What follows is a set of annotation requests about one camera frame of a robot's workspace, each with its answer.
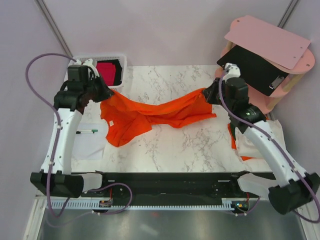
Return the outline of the orange t shirt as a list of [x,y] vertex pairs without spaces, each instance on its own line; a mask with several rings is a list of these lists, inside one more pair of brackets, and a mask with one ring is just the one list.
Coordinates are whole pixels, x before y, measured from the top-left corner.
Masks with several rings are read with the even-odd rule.
[[115,92],[100,103],[100,111],[100,118],[108,124],[106,140],[114,147],[126,145],[151,131],[154,125],[179,129],[217,116],[206,102],[202,88],[159,105],[136,102]]

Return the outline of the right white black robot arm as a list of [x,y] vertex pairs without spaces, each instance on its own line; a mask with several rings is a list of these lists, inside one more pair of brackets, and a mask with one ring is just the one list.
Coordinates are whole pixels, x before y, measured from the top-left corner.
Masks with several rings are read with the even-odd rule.
[[275,179],[243,171],[229,184],[230,193],[240,197],[248,192],[268,199],[281,215],[311,201],[318,207],[320,202],[316,193],[320,187],[319,175],[308,173],[279,143],[265,115],[249,102],[248,86],[240,76],[237,65],[226,63],[221,77],[217,77],[202,93],[207,103],[221,105],[227,111],[231,126],[256,147]]

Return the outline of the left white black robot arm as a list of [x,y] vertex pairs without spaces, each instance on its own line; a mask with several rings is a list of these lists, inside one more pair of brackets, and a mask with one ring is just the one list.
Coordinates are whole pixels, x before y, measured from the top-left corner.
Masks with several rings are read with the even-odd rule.
[[72,174],[72,151],[85,108],[90,101],[100,103],[115,94],[96,65],[92,58],[76,60],[67,68],[67,81],[54,96],[54,124],[47,156],[40,171],[30,176],[31,183],[47,197],[78,198],[90,190],[104,197],[110,191],[100,173]]

